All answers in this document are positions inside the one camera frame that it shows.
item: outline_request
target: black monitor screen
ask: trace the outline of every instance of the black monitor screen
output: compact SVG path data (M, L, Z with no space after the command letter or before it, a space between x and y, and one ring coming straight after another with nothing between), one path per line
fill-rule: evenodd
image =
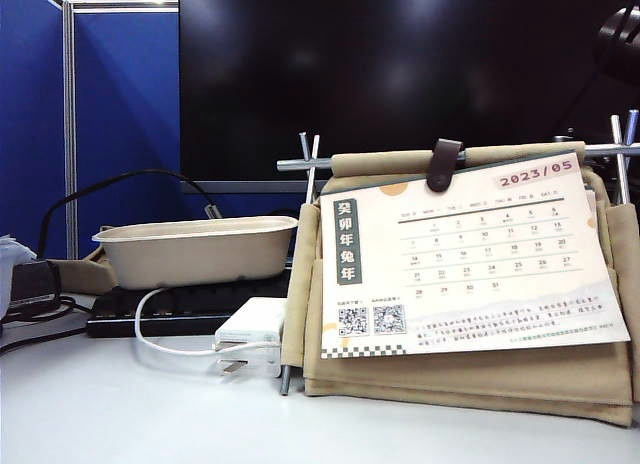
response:
M598 76L599 28L628 0L180 0L182 171L300 178L276 161L577 139L610 141L633 89Z

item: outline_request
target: calendar page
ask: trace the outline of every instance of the calendar page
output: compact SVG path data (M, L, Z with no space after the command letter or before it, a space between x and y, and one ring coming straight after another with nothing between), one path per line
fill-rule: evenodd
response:
M324 359L629 340L574 152L320 202Z

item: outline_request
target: charging cable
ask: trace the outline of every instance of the charging cable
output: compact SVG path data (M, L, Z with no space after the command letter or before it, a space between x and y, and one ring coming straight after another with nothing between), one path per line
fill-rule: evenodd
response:
M136 334L136 339L142 342L145 346L148 346L156 351L165 352L167 354L173 354L175 356L211 356L218 354L227 354L230 352L236 351L244 351L246 349L265 349L272 347L280 347L280 343L276 342L268 342L268 341L257 341L257 342L249 342L247 344L238 344L237 346L226 347L224 349L215 350L215 349L205 349L201 351L183 351L179 349L171 349L169 347L160 346L149 341L146 337L142 335L142 331L140 330L140 321L142 318L142 309L144 305L147 303L149 299L151 299L156 294L160 294L161 292L169 290L169 287L162 287L160 289L155 289L149 293L147 293L140 302L138 303L138 307L136 308L136 314L133 320L133 330Z

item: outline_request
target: desk surface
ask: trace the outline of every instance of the desk surface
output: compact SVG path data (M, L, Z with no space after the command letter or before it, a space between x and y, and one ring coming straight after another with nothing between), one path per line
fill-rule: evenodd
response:
M11 329L5 342L29 327ZM159 341L201 349L212 339ZM282 397L279 380L222 377L211 357L160 354L134 339L73 336L11 352L0 365L3 464L637 464L640 456L637 424L310 398L299 376Z

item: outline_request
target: brown leather tab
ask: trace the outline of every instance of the brown leather tab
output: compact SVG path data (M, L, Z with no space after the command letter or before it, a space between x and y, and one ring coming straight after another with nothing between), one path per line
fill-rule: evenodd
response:
M438 139L429 169L427 169L427 186L433 192L444 192L449 189L461 148L460 141Z

